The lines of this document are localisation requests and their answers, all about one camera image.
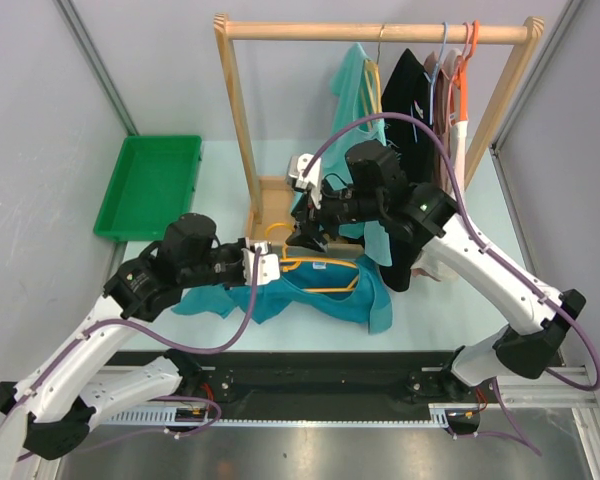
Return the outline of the yellow plastic hanger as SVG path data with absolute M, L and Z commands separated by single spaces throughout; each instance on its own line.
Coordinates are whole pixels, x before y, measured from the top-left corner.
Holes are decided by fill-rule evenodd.
M 310 256 L 290 256 L 288 254 L 289 246 L 282 244 L 282 257 L 280 260 L 281 271 L 291 273 L 301 267 L 311 266 L 317 275 L 324 277 L 324 280 L 318 286 L 304 287 L 303 290 L 312 294 L 344 294 L 355 290 L 359 283 L 360 273 L 356 263 L 330 258 L 319 258 Z M 347 284 L 337 284 L 337 274 L 348 270 L 346 279 Z

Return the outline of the teal blue t shirt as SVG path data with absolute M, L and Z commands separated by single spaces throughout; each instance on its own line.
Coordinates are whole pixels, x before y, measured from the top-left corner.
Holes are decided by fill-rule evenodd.
M 336 318 L 365 325 L 370 334 L 380 334 L 393 324 L 390 295 L 378 272 L 376 264 L 363 255 L 355 259 L 360 279 L 354 291 L 344 294 L 312 294 L 304 287 L 318 286 L 324 277 L 309 267 L 301 267 L 291 273 L 283 273 L 279 280 L 257 288 L 256 303 L 251 318 L 262 324 L 283 312 L 292 303 L 308 305 L 315 310 Z M 337 284 L 347 284 L 345 270 L 337 274 Z M 251 295 L 249 286 L 225 288 L 221 285 L 202 286 L 189 290 L 172 308 L 181 316 L 214 313 L 222 318 L 235 309 L 245 312 Z

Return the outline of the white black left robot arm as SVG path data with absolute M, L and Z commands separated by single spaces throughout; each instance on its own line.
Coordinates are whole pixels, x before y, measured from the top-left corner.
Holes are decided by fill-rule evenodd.
M 181 215 L 161 240 L 119 266 L 89 314 L 47 361 L 19 382 L 0 382 L 5 416 L 0 461 L 32 455 L 58 459 L 121 411 L 164 397 L 194 397 L 201 387 L 197 356 L 221 353 L 240 336 L 217 347 L 190 347 L 157 334 L 151 323 L 194 287 L 257 288 L 270 253 L 267 245 L 248 238 L 220 243 L 211 218 Z M 112 382 L 95 382 L 94 375 L 136 333 L 166 351 Z

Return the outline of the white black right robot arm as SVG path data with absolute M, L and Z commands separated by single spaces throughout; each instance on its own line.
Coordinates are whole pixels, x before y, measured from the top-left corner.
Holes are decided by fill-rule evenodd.
M 427 253 L 469 282 L 504 316 L 507 327 L 459 348 L 441 376 L 443 393 L 464 401 L 485 380 L 507 374 L 537 379 L 564 341 L 586 300 L 561 292 L 522 269 L 477 231 L 457 200 L 431 183 L 412 183 L 395 153 L 378 141 L 351 147 L 352 181 L 340 190 L 324 180 L 321 161 L 291 158 L 286 181 L 301 197 L 293 207 L 289 246 L 317 252 L 344 224 L 378 222 L 416 258 Z

